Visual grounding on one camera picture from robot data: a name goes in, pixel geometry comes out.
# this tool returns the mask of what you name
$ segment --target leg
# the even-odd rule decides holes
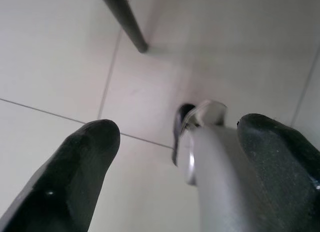
[[[127,0],[104,0],[109,9],[116,17],[123,30],[137,47],[138,51],[143,53],[148,49],[139,26],[136,22]]]

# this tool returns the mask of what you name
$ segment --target white tile floor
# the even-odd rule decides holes
[[[320,149],[320,0],[130,3],[146,54],[102,0],[0,0],[0,215],[63,138],[98,118],[122,143],[91,231],[198,230],[196,190],[168,148],[182,102],[223,102],[232,127],[265,114]]]

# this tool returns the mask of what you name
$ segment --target black metal rod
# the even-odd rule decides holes
[[[109,120],[87,123],[71,134],[0,219],[0,232],[88,231],[119,144],[119,129]]]
[[[139,52],[146,52],[148,44],[145,42],[134,14],[127,0],[104,0],[118,20],[123,30],[131,39]]]

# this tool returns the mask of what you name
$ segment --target black shoe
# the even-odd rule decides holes
[[[192,104],[182,104],[180,108],[177,110],[174,119],[173,125],[173,136],[174,136],[174,146],[172,151],[172,161],[175,165],[177,165],[177,152],[178,152],[178,144],[179,144],[179,137],[182,130],[182,122],[184,118],[192,109],[196,106]]]

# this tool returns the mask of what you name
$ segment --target tile grout line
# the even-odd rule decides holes
[[[74,122],[78,122],[78,123],[81,123],[81,124],[85,124],[85,122],[83,122],[83,121],[79,121],[79,120],[76,120],[76,119],[73,119],[73,118],[70,118],[70,117],[67,117],[67,116],[61,116],[61,115],[58,115],[58,114],[55,114],[55,113],[52,113],[52,112],[48,112],[48,111],[44,111],[44,110],[41,110],[41,109],[37,109],[37,108],[31,107],[31,106],[26,106],[26,105],[23,105],[23,104],[20,104],[20,103],[17,103],[17,102],[5,100],[3,98],[0,98],[0,101],[8,102],[8,103],[11,103],[11,104],[14,104],[14,105],[17,105],[17,106],[22,106],[22,107],[25,107],[25,108],[28,108],[28,109],[31,109],[31,110],[43,112],[45,114],[49,114],[49,115],[52,115],[52,116],[57,116],[57,117],[64,118],[64,119],[67,119],[67,120],[70,120],[70,121],[74,121]]]
[[[100,107],[99,107],[99,111],[98,111],[98,116],[97,116],[98,120],[101,119],[102,112],[104,110],[106,95],[108,93],[109,85],[111,82],[111,77],[114,72],[114,67],[115,67],[115,63],[116,63],[116,59],[117,59],[117,55],[118,55],[118,51],[119,51],[119,47],[120,47],[120,40],[121,40],[121,36],[122,36],[123,32],[124,32],[124,30],[122,29],[122,26],[120,25],[120,30],[118,33],[117,41],[115,43],[114,52],[113,52],[112,60],[111,60],[111,65],[109,68],[109,74],[106,78],[106,82],[105,82],[105,86],[104,86],[104,90],[103,90],[103,95],[102,95],[102,99],[101,99],[101,103],[100,103]]]
[[[17,106],[22,106],[24,108],[28,108],[28,109],[31,109],[31,110],[39,111],[39,112],[42,112],[42,113],[45,113],[45,114],[49,114],[51,116],[57,116],[57,117],[60,117],[60,118],[66,119],[66,120],[70,120],[70,121],[78,122],[78,123],[81,123],[81,124],[85,124],[85,122],[83,122],[83,121],[72,119],[72,118],[66,117],[66,116],[61,116],[61,115],[58,115],[58,114],[55,114],[55,113],[51,113],[51,112],[48,112],[48,111],[40,110],[40,109],[31,107],[31,106],[26,106],[26,105],[23,105],[23,104],[20,104],[20,103],[17,103],[17,102],[5,100],[3,98],[0,98],[0,101],[11,103],[11,104],[14,104],[14,105],[17,105]],[[131,136],[131,135],[128,135],[128,134],[125,134],[125,133],[120,133],[120,134],[123,135],[123,136],[128,136],[128,137],[140,140],[140,141],[144,141],[144,142],[148,142],[148,143],[151,143],[151,144],[154,144],[154,145],[158,145],[158,146],[162,146],[162,147],[166,147],[166,148],[172,149],[172,147],[170,147],[170,146],[166,146],[166,145],[163,145],[163,144],[160,144],[160,143],[157,143],[157,142],[148,141],[148,140],[145,140],[145,139],[142,139],[142,138],[139,138],[139,137],[136,137],[136,136]]]
[[[313,74],[315,73],[315,70],[316,70],[316,64],[317,64],[317,61],[320,59],[320,44],[318,45],[317,49],[316,49],[316,52],[315,52],[315,55],[314,55],[314,58],[312,60],[312,63],[311,63],[311,67],[310,67],[310,71],[309,71],[309,74],[306,78],[306,81],[305,81],[305,84],[304,84],[304,87],[303,87],[303,90],[301,92],[301,96],[298,100],[298,103],[296,105],[296,109],[294,111],[294,114],[293,114],[293,118],[292,118],[292,121],[291,121],[291,124],[290,126],[293,127],[296,123],[296,120],[297,120],[297,117],[298,117],[298,114],[301,110],[301,107],[302,107],[302,102],[305,98],[305,95],[307,93],[307,89],[309,87],[309,84],[311,82],[311,77],[313,76]]]

